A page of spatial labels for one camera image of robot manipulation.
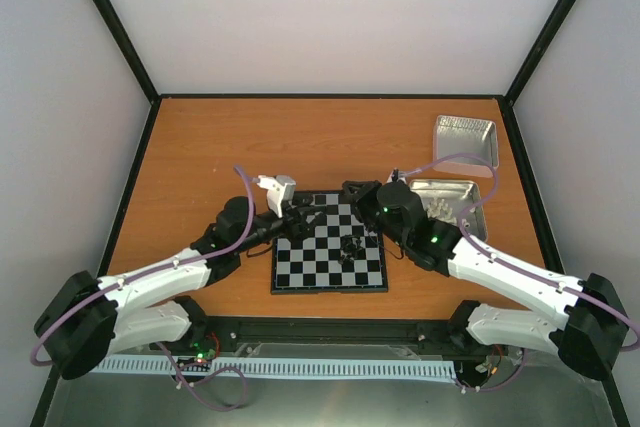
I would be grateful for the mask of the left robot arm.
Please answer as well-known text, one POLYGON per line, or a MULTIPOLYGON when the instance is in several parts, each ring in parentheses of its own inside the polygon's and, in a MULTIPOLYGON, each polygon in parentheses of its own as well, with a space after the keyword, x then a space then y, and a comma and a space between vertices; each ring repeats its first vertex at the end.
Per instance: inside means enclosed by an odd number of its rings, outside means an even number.
POLYGON ((34 325, 52 365, 65 380, 93 370, 107 356, 155 342, 201 347, 206 316, 186 292, 217 283, 241 264, 242 253, 279 238, 311 237, 326 209, 308 196, 281 213, 258 214, 248 198, 227 201, 214 223, 169 259, 123 274, 70 276, 34 325))

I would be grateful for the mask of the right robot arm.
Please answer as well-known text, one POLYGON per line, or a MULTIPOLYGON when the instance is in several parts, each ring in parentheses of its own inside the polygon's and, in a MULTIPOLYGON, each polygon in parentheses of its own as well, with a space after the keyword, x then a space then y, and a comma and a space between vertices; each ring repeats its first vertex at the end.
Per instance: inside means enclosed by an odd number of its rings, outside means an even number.
POLYGON ((574 372, 608 379, 629 331, 615 287, 592 273, 558 274, 504 254, 458 226, 431 218, 402 181, 346 181, 356 217, 386 235, 417 267, 472 282, 518 304, 518 310, 463 302, 450 324, 462 343, 504 344, 557 356, 574 372))

